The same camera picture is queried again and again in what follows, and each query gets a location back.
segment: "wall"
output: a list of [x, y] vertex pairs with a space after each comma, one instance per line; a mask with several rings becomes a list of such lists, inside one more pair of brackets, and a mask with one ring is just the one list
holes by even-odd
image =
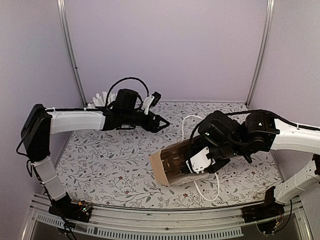
[[[0, 239], [16, 240], [33, 194], [40, 189], [27, 173], [27, 159], [15, 153], [21, 128], [36, 103], [79, 107], [80, 100], [57, 1], [0, 1], [0, 15]], [[53, 139], [53, 158], [65, 140], [66, 135]]]
[[[246, 101], [266, 0], [68, 0], [65, 6], [88, 100], [123, 77], [138, 77], [162, 100]], [[119, 87], [145, 97], [139, 83]]]
[[[253, 108], [268, 109], [294, 122], [320, 126], [320, 1], [276, 1], [267, 51]], [[274, 153], [285, 179], [311, 154]], [[320, 185], [300, 195], [314, 239], [320, 235]]]

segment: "metal frame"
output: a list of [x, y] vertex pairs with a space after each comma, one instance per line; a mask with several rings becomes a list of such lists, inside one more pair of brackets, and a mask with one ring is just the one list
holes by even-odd
[[[63, 228], [60, 218], [48, 213], [50, 201], [41, 194], [35, 194], [29, 209], [29, 218], [23, 231], [22, 240], [30, 240], [35, 221], [57, 228]], [[94, 205], [89, 223], [76, 223], [75, 232], [107, 239], [228, 239], [241, 236], [241, 227], [256, 224], [245, 223], [242, 218], [243, 205], [206, 209], [144, 209], [117, 206]], [[285, 215], [290, 212], [290, 204], [285, 206]], [[292, 199], [292, 214], [298, 221], [302, 239], [312, 240], [306, 214], [299, 197]], [[258, 221], [269, 221], [273, 218]]]
[[78, 68], [77, 68], [77, 64], [76, 64], [76, 59], [75, 59], [73, 47], [71, 44], [65, 0], [57, 0], [57, 5], [58, 5], [60, 23], [61, 23], [61, 27], [62, 27], [62, 33], [64, 36], [65, 45], [66, 45], [66, 51], [69, 56], [69, 61], [70, 61], [71, 69], [72, 69], [72, 74], [73, 74], [76, 90], [79, 94], [82, 105], [85, 107], [85, 106], [87, 106], [87, 100], [86, 100], [84, 89], [82, 87], [82, 83], [80, 81], [80, 76], [79, 76], [79, 72], [78, 72]]
[[275, 6], [275, 0], [268, 0], [267, 7], [266, 7], [266, 13], [265, 13], [265, 20], [264, 20], [264, 27], [263, 27], [263, 34], [262, 34], [259, 55], [258, 55], [258, 59], [256, 61], [249, 93], [247, 95], [246, 102], [245, 102], [245, 104], [248, 107], [251, 107], [251, 105], [252, 105], [252, 101], [253, 101], [255, 91], [257, 88], [259, 76], [261, 73], [261, 68], [262, 68], [262, 64], [264, 61], [264, 57], [265, 57], [265, 53], [266, 53], [266, 49], [267, 49], [268, 38], [269, 38], [269, 33], [270, 33], [270, 29], [271, 29], [272, 17], [273, 17], [273, 13], [274, 13], [274, 6]]

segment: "leaf pattern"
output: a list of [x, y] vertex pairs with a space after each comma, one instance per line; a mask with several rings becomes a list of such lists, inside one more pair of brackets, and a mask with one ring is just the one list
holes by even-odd
[[[281, 181], [270, 153], [252, 155], [252, 164], [242, 157], [220, 169], [220, 194], [204, 200], [192, 182], [174, 187], [156, 182], [149, 155], [181, 140], [185, 116], [205, 117], [215, 110], [224, 113], [247, 110], [239, 103], [160, 102], [151, 111], [171, 124], [158, 133], [134, 130], [75, 131], [57, 166], [58, 176], [74, 200], [95, 204], [152, 209], [192, 209], [231, 206], [261, 201], [264, 192]], [[240, 123], [245, 115], [233, 116]], [[185, 138], [199, 122], [185, 121]], [[198, 181], [202, 194], [213, 199], [217, 192], [214, 174]]]

